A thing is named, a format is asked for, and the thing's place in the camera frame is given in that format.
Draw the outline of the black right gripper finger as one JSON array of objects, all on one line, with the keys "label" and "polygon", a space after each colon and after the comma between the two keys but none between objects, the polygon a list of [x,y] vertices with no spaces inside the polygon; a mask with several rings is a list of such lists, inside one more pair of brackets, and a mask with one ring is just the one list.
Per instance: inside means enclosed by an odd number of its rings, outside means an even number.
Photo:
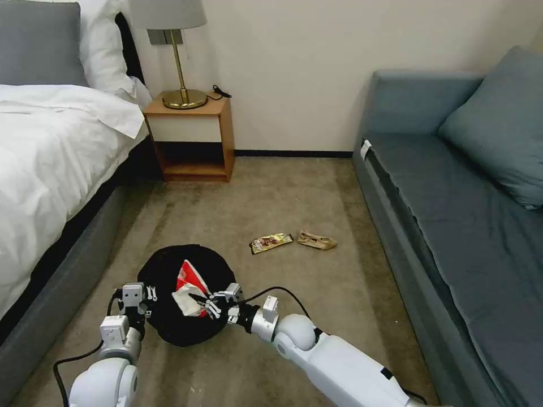
[{"label": "black right gripper finger", "polygon": [[201,306],[199,318],[209,317],[211,319],[220,319],[222,310],[213,300],[196,300]]},{"label": "black right gripper finger", "polygon": [[230,300],[227,298],[226,294],[223,291],[215,292],[207,297],[200,296],[195,293],[189,293],[188,295],[199,304],[227,304],[230,302]]}]

